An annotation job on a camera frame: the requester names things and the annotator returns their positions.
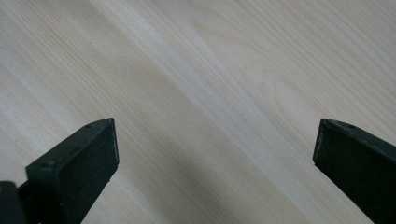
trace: light wood surface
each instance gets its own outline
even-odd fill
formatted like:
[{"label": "light wood surface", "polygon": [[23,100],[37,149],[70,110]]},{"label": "light wood surface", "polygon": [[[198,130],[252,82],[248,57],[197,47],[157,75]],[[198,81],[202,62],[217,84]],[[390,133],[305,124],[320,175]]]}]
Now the light wood surface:
[{"label": "light wood surface", "polygon": [[312,162],[320,118],[396,144],[392,0],[1,0],[0,179],[114,117],[84,223],[371,223]]}]

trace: tabletop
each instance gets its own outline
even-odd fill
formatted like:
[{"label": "tabletop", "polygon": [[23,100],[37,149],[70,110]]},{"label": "tabletop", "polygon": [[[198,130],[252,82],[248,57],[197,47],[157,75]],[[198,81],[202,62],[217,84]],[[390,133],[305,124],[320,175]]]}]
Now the tabletop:
[{"label": "tabletop", "polygon": [[86,123],[120,167],[83,223],[371,223],[321,118],[396,144],[392,0],[0,0],[0,179]]}]

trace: black plastic part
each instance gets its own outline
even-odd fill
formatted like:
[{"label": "black plastic part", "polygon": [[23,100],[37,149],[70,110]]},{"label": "black plastic part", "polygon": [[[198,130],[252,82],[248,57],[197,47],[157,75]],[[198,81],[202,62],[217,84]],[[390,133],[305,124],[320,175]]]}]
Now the black plastic part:
[{"label": "black plastic part", "polygon": [[0,223],[26,224],[17,187],[9,181],[0,181]]},{"label": "black plastic part", "polygon": [[80,223],[119,164],[114,119],[88,124],[26,167],[40,222]]},{"label": "black plastic part", "polygon": [[315,165],[374,223],[396,223],[396,147],[353,125],[322,119]]}]

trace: black object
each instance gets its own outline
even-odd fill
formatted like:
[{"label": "black object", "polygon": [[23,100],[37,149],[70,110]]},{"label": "black object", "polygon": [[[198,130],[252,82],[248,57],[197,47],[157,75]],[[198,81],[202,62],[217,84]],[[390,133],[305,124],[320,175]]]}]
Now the black object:
[{"label": "black object", "polygon": [[315,165],[374,223],[396,223],[396,147],[337,120],[322,119]]},{"label": "black object", "polygon": [[118,165],[114,119],[85,125],[28,165],[18,189],[0,182],[0,223],[80,223]]}]

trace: wood grain pattern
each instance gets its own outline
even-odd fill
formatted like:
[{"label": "wood grain pattern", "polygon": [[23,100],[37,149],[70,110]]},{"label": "wood grain pattern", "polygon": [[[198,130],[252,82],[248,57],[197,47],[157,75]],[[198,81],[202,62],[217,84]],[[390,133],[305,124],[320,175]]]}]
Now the wood grain pattern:
[{"label": "wood grain pattern", "polygon": [[114,117],[84,223],[371,223],[312,162],[320,118],[396,144],[392,0],[0,1],[0,179]]}]

